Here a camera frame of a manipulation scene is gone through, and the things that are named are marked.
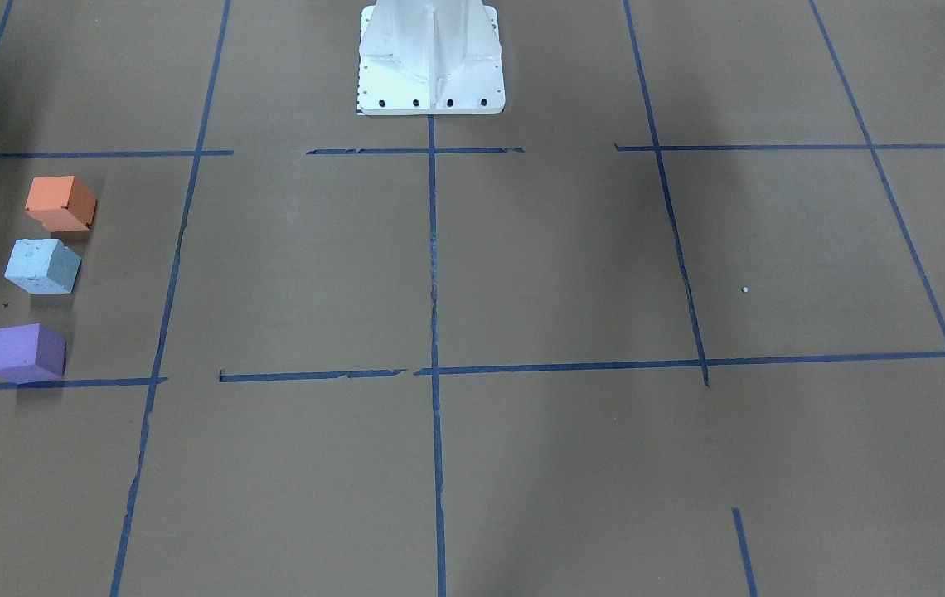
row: orange cube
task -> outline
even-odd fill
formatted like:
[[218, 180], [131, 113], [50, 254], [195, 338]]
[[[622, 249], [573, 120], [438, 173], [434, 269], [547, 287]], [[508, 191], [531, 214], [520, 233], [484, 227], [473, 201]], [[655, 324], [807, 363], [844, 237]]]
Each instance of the orange cube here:
[[27, 215], [51, 233], [87, 231], [97, 197], [75, 177], [37, 177], [30, 184]]

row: colored block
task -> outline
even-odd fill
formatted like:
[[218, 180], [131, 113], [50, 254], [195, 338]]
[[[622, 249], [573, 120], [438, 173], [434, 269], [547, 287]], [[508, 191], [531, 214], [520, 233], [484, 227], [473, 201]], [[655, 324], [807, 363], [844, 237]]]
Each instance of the colored block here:
[[27, 214], [51, 233], [87, 231], [97, 197], [75, 177], [38, 177], [30, 184]]
[[64, 375], [67, 341], [40, 323], [0, 328], [0, 378], [13, 383]]
[[82, 258], [55, 238], [15, 241], [6, 279], [29, 294], [69, 294]]

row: purple cube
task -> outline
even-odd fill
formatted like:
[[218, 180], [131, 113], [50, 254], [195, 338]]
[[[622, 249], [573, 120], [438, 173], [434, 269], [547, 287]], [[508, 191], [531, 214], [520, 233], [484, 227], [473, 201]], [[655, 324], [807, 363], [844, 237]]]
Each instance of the purple cube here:
[[0, 378], [30, 383], [63, 377], [66, 348], [63, 336], [40, 323], [0, 328]]

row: white mounting plate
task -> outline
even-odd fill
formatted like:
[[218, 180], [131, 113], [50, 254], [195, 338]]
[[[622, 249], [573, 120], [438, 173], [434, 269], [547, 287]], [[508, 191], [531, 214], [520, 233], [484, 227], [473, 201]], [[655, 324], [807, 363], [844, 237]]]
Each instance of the white mounting plate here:
[[[374, 7], [362, 10], [360, 36], [366, 34]], [[499, 37], [498, 11], [487, 7], [495, 37]], [[465, 65], [459, 76], [443, 80], [438, 105], [429, 105], [429, 83], [404, 76], [374, 61], [359, 60], [358, 114], [363, 116], [412, 116], [412, 114], [498, 114], [506, 107], [502, 58]]]

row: light blue cube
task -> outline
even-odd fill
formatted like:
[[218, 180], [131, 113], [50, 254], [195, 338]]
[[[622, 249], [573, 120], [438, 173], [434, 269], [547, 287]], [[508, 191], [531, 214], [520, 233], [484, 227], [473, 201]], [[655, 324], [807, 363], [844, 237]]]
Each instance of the light blue cube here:
[[69, 294], [82, 258], [55, 238], [15, 241], [6, 279], [29, 294]]

